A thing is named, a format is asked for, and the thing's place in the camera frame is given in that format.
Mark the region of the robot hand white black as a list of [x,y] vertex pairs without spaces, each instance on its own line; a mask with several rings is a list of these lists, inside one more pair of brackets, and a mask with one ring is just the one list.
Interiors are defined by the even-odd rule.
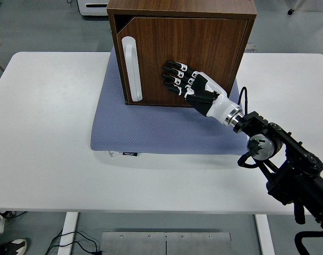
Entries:
[[227,92],[211,77],[188,65],[168,60],[161,76],[168,90],[183,97],[193,108],[206,117],[213,117],[224,125],[241,114],[240,106],[232,102]]

